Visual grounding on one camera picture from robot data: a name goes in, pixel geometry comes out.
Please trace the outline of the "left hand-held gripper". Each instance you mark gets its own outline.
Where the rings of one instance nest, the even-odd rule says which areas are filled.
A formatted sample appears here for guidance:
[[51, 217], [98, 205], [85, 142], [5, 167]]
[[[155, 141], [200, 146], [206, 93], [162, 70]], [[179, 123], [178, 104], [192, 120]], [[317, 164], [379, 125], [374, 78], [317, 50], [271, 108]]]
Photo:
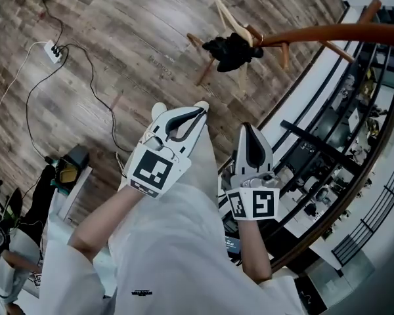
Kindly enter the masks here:
[[160, 114], [145, 130], [125, 165], [125, 184], [159, 198], [191, 168], [191, 151], [206, 124], [201, 107], [180, 107]]

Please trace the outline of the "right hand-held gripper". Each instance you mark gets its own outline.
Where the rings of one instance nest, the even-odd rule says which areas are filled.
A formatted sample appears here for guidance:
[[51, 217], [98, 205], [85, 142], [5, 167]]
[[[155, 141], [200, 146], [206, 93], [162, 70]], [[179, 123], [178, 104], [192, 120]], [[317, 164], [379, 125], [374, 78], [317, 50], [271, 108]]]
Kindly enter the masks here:
[[271, 171], [273, 150], [265, 136], [248, 122], [241, 124], [234, 142], [237, 173], [221, 175], [221, 187], [237, 221], [275, 219], [280, 189]]

